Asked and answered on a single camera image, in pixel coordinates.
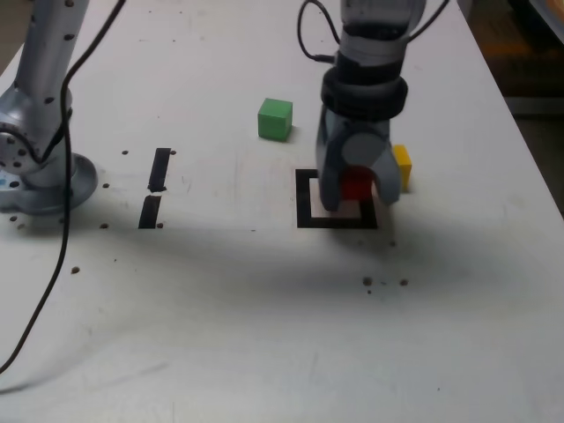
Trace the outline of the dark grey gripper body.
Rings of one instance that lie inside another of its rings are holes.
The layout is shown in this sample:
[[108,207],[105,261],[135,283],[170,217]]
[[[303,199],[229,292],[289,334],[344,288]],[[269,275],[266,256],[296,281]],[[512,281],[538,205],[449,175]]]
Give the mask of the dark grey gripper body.
[[337,137],[343,133],[369,132],[381,138],[390,138],[390,121],[365,122],[352,119],[322,107],[322,122],[327,137]]

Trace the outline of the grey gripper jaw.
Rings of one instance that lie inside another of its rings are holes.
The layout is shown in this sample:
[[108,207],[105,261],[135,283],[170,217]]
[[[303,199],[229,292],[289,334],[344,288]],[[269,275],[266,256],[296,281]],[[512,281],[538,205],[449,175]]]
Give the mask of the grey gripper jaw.
[[400,168],[387,138],[375,133],[357,132],[343,147],[345,199],[365,200],[372,196],[372,185],[380,201],[392,205],[401,193]]
[[315,143],[315,163],[321,202],[329,212],[336,212],[341,202],[339,178],[345,169],[342,149],[348,135],[345,120],[322,107]]

